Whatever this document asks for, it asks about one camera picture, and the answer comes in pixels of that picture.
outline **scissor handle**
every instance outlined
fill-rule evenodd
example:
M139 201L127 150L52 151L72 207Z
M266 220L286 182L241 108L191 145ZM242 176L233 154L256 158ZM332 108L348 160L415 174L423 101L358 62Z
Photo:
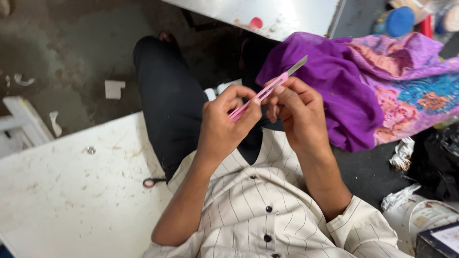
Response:
M165 178L147 178L143 181L143 186L146 188L152 188L155 186L157 182L163 182L166 181Z
M253 98L260 98L260 101L264 100L269 94L271 94L271 92L273 92L275 86L284 83L286 80L288 80L287 72L277 77L274 81L268 84L268 86L266 86L262 91L256 94ZM252 100L249 100L245 105L243 105L242 107L238 107L233 112L231 112L231 114L229 114L229 117L232 118L234 121L239 120L242 117L242 114L244 114L245 110L249 107L250 101Z

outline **table surface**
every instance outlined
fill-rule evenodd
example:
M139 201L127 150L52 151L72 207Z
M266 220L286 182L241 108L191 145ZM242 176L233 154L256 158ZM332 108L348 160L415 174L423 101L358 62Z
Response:
M284 41L296 31L324 36L329 32L340 0L162 0L259 35ZM258 17L263 26L250 29Z
M90 155L86 147L93 146ZM172 194L132 114L0 160L0 241L16 258L139 257Z

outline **shirt button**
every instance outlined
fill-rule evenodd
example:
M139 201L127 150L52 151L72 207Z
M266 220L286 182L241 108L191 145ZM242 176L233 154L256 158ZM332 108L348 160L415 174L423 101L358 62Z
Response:
M268 243L271 242L271 240L272 240L270 235L264 235L263 239L264 239L265 242L268 242Z

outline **bucket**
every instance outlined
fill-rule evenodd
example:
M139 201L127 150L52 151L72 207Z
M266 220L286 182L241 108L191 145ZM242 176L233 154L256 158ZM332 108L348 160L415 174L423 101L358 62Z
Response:
M383 216L397 232L398 248L412 256L419 232L459 221L459 213L452 206L416 194L400 199Z

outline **blue lid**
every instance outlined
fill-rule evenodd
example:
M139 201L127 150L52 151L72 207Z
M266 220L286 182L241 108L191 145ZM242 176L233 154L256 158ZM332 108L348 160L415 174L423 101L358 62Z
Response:
M408 33L414 23L413 11L407 6L393 10L386 19L387 35L397 38Z

